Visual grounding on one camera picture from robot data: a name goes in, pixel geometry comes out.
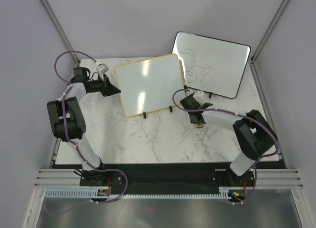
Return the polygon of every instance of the white marble surface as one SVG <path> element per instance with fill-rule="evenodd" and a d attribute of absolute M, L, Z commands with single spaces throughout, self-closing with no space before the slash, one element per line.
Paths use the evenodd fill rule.
<path fill-rule="evenodd" d="M 114 66 L 144 58 L 101 59 L 109 66 L 107 75 L 112 84 Z M 90 68 L 91 60 L 81 66 Z M 262 105 L 250 71 L 246 67 L 238 96 L 227 99 L 213 95 L 209 102 L 219 108 L 239 113 L 252 109 L 263 113 Z M 232 161 L 240 148 L 234 132 L 216 125 L 195 128 L 188 113 L 177 108 L 125 117 L 119 95 L 103 97 L 100 93 L 85 95 L 80 102 L 85 118 L 86 135 L 94 151 L 104 163 L 177 163 Z M 56 164 L 80 164 L 66 143 L 61 143 Z M 274 152 L 272 147 L 267 153 Z M 264 158 L 275 161 L 278 156 Z"/>

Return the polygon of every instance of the gray wall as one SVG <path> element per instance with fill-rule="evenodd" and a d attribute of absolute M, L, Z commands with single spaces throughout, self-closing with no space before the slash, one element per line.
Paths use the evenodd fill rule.
<path fill-rule="evenodd" d="M 96 57 L 168 54 L 178 31 L 259 44 L 281 0 L 48 0 L 74 49 Z"/>
<path fill-rule="evenodd" d="M 316 212 L 316 6 L 292 0 L 257 60 L 290 166 Z"/>
<path fill-rule="evenodd" d="M 0 226 L 17 228 L 48 160 L 46 102 L 65 88 L 53 68 L 65 48 L 37 0 L 0 0 L 0 23 Z M 72 66 L 65 57 L 61 74 L 70 76 Z"/>

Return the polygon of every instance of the robotic arm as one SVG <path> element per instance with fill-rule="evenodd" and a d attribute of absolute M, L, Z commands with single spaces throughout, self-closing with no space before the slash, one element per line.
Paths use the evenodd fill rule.
<path fill-rule="evenodd" d="M 54 136 L 60 138 L 63 142 L 68 143 L 68 145 L 73 148 L 82 163 L 83 170 L 87 173 L 91 171 L 91 167 L 82 160 L 82 157 L 96 168 L 102 168 L 103 163 L 93 151 L 85 136 L 86 126 L 79 107 L 79 101 L 87 93 L 101 92 L 104 97 L 120 93 L 120 90 L 113 86 L 105 75 L 107 69 L 106 65 L 99 65 L 97 67 L 99 75 L 98 79 L 90 80 L 87 75 L 87 72 L 89 72 L 87 68 L 74 68 L 75 76 L 70 81 L 72 89 L 65 100 L 65 109 L 67 114 L 69 139 L 78 144 L 80 152 L 76 150 L 76 146 L 69 143 L 66 139 L 62 111 L 63 96 L 56 101 L 47 103 L 49 120 Z M 200 96 L 198 94 L 199 92 L 197 94 L 193 93 L 181 100 L 180 103 L 182 107 L 186 110 L 208 110 L 203 112 L 189 112 L 190 121 L 193 124 L 215 124 L 235 132 L 241 152 L 230 164 L 230 168 L 236 175 L 243 175 L 273 146 L 273 140 L 261 127 L 250 120 L 241 118 L 237 115 L 229 115 L 220 112 L 220 110 L 217 111 L 217 108 L 210 103 L 202 104 L 203 100 L 201 99 L 201 95 L 203 95 L 203 93 L 201 93 Z M 252 110 L 246 115 L 260 122 L 275 138 L 277 138 L 274 131 L 270 128 L 260 112 Z"/>
<path fill-rule="evenodd" d="M 189 112 L 191 123 L 198 125 L 215 124 L 235 132 L 241 152 L 230 164 L 230 169 L 236 175 L 243 175 L 274 145 L 272 138 L 256 123 L 251 122 L 249 119 L 241 118 L 237 114 L 223 113 L 210 103 L 200 104 L 198 101 L 202 103 L 203 100 L 200 96 L 195 97 L 194 93 L 180 101 L 180 104 L 186 110 L 209 109 L 202 112 Z M 259 111 L 252 110 L 246 113 L 246 116 L 261 123 L 277 139 L 276 134 Z"/>
<path fill-rule="evenodd" d="M 120 90 L 113 86 L 110 83 L 109 78 L 104 74 L 108 69 L 107 66 L 102 65 L 102 68 L 103 70 L 97 69 L 99 75 L 97 80 L 89 79 L 87 75 L 89 70 L 87 68 L 74 68 L 75 76 L 70 81 L 70 83 L 73 85 L 73 88 L 68 93 L 65 100 L 69 138 L 77 143 L 79 148 L 81 148 L 80 152 L 82 156 L 78 154 L 76 147 L 66 140 L 65 127 L 63 123 L 62 96 L 56 101 L 47 103 L 50 125 L 54 136 L 56 138 L 60 138 L 63 142 L 66 142 L 74 149 L 74 152 L 82 163 L 82 168 L 84 171 L 91 170 L 91 167 L 84 163 L 81 157 L 88 160 L 96 168 L 102 166 L 102 161 L 93 151 L 85 135 L 86 126 L 82 112 L 80 110 L 79 102 L 87 93 L 101 92 L 104 97 L 120 93 Z"/>

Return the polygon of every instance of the black-framed whiteboard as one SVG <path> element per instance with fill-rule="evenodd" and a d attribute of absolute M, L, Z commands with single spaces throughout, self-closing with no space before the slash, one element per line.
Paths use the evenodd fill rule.
<path fill-rule="evenodd" d="M 248 45 L 178 32 L 172 53 L 181 61 L 187 87 L 233 99 L 250 50 Z"/>

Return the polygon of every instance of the whiteboard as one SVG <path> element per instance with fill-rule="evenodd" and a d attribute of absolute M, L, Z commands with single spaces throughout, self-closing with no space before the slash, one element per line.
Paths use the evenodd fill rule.
<path fill-rule="evenodd" d="M 235 98 L 250 46 L 178 32 L 172 53 L 178 55 L 189 88 Z"/>
<path fill-rule="evenodd" d="M 172 95 L 183 89 L 182 71 L 176 54 L 121 64 L 114 67 L 125 116 L 149 113 L 173 106 Z M 177 94 L 178 104 L 185 94 Z"/>

